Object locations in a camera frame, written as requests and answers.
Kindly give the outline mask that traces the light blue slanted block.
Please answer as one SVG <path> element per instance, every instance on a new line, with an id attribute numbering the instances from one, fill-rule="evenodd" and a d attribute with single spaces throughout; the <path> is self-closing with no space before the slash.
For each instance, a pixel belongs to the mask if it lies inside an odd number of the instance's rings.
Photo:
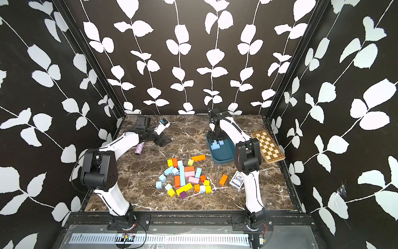
<path id="1" fill-rule="evenodd" d="M 195 178 L 200 178 L 202 173 L 202 168 L 197 168 L 196 174 L 195 174 Z"/>

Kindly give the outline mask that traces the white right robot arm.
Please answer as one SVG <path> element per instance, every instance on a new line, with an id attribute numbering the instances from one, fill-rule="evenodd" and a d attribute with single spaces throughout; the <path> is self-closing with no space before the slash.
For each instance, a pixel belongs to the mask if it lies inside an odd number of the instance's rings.
<path id="1" fill-rule="evenodd" d="M 210 134 L 215 139 L 229 138 L 235 145 L 234 163 L 244 181 L 247 222 L 253 227 L 266 221 L 266 208 L 261 199 L 259 170 L 262 163 L 260 143 L 247 135 L 229 112 L 208 109 Z"/>

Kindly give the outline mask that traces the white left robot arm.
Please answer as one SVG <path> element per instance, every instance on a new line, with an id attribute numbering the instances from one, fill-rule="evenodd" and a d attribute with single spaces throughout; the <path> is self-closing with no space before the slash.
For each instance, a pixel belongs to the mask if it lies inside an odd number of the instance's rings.
<path id="1" fill-rule="evenodd" d="M 155 128 L 150 126 L 150 117 L 139 115 L 136 125 L 130 131 L 109 144 L 86 151 L 80 175 L 81 184 L 93 190 L 116 217 L 126 217 L 131 205 L 124 198 L 118 186 L 117 160 L 132 147 L 143 142 L 153 141 L 157 146 L 164 147 L 171 139 L 163 135 L 170 122 L 163 118 Z"/>

